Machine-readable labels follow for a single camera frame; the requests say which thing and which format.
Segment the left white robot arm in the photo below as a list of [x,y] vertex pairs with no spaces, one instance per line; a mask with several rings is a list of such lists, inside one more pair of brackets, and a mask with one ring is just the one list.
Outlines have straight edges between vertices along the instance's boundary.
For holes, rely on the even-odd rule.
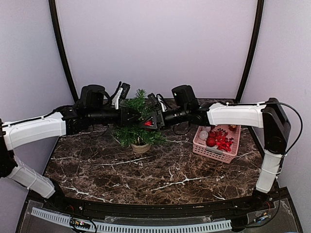
[[97,84],[84,86],[73,105],[63,105],[50,113],[34,118],[0,123],[0,176],[11,179],[28,190],[49,200],[51,206],[63,212],[68,200],[57,182],[44,177],[17,157],[14,150],[49,138],[76,135],[91,126],[127,126],[140,117],[130,107],[121,106],[130,85],[119,82],[113,95]]

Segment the left black frame pole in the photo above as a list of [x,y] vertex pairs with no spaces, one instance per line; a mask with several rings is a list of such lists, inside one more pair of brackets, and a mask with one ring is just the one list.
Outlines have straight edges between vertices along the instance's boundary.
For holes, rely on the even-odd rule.
[[77,90],[73,81],[73,77],[71,74],[71,70],[69,67],[66,51],[65,51],[65,46],[63,42],[63,37],[61,33],[61,27],[60,27],[60,22],[59,22],[59,17],[58,17],[58,11],[57,11],[57,6],[56,6],[56,1],[55,0],[48,0],[49,3],[49,9],[50,9],[50,15],[51,15],[51,20],[52,20],[52,26],[53,26],[53,31],[54,31],[54,37],[56,40],[57,48],[58,48],[58,53],[60,56],[60,60],[62,63],[63,71],[65,74],[65,78],[70,90],[71,97],[74,101],[78,100],[78,94]]

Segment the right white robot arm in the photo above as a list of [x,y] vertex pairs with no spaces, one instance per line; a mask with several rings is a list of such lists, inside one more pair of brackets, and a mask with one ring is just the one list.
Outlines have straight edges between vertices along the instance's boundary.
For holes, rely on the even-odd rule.
[[162,130],[169,126],[188,122],[197,126],[240,125],[261,131],[261,146],[264,152],[255,191],[248,199],[248,207],[259,210],[267,202],[265,194],[272,189],[281,172],[281,166],[288,150],[291,124],[284,103],[276,98],[258,103],[208,103],[201,105],[190,85],[172,89],[176,108],[163,111],[154,94],[149,94],[155,109],[139,126],[148,130]]

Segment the black frame pole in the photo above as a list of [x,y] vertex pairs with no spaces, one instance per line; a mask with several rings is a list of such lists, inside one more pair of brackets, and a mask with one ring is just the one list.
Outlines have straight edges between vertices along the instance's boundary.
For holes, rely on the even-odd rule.
[[238,88],[238,91],[235,97],[236,102],[241,102],[245,88],[246,88],[247,80],[250,74],[251,66],[253,63],[254,56],[255,56],[259,32],[260,32],[261,20],[262,20],[263,9],[264,9],[264,2],[265,2],[264,0],[257,1],[254,25],[253,25],[253,30],[251,34],[251,40],[249,44],[249,49],[248,49],[241,81],[240,81],[239,88]]
[[55,0],[48,0],[49,3],[49,9],[50,9],[50,15],[51,15],[51,20],[52,20],[52,26],[53,26],[53,31],[54,31],[54,37],[56,40],[57,48],[58,48],[58,53],[60,56],[60,60],[62,63],[63,71],[65,74],[65,78],[70,90],[71,97],[74,101],[78,100],[78,94],[77,90],[73,81],[73,77],[71,74],[71,70],[69,67],[66,51],[65,51],[65,46],[63,42],[63,37],[61,33],[61,27],[60,27],[60,22],[59,22],[59,17],[58,17],[58,11],[57,11],[57,6],[56,6],[56,1]]

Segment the pink plastic basket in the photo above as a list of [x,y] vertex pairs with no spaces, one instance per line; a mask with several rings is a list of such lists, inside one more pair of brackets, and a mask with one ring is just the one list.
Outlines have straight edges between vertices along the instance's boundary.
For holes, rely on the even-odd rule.
[[192,151],[229,164],[237,156],[240,135],[240,125],[200,126],[193,139]]

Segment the right black frame pole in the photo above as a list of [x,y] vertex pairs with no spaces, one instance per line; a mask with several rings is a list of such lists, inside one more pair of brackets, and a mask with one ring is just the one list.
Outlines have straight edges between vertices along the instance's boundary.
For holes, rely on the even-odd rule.
[[247,80],[250,74],[251,66],[253,63],[254,56],[255,56],[259,32],[260,32],[261,20],[262,20],[263,9],[264,9],[264,2],[265,2],[264,0],[257,1],[254,25],[253,25],[253,30],[251,34],[251,40],[249,44],[249,49],[248,49],[241,81],[240,81],[239,88],[238,88],[238,91],[235,97],[236,102],[241,102],[245,88],[246,88]]

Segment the small green christmas tree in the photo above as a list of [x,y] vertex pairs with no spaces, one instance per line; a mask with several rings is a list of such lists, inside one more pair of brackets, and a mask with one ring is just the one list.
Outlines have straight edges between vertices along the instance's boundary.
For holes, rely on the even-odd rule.
[[[138,89],[134,98],[123,102],[125,107],[130,107],[141,114],[139,121],[146,118],[154,107],[147,100],[146,91]],[[122,147],[131,147],[137,154],[146,153],[152,145],[162,145],[167,142],[166,137],[160,131],[152,131],[141,128],[138,123],[116,127],[113,132],[114,137]]]

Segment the red ball ornament cluster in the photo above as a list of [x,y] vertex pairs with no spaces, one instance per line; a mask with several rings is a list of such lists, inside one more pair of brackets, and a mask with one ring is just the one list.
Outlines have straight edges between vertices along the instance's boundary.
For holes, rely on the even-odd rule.
[[208,147],[217,147],[218,150],[225,152],[232,152],[231,146],[234,143],[234,137],[228,137],[229,133],[235,133],[237,131],[237,125],[229,125],[226,131],[222,128],[215,129],[215,126],[211,126],[209,130],[209,136],[206,139],[206,145]]

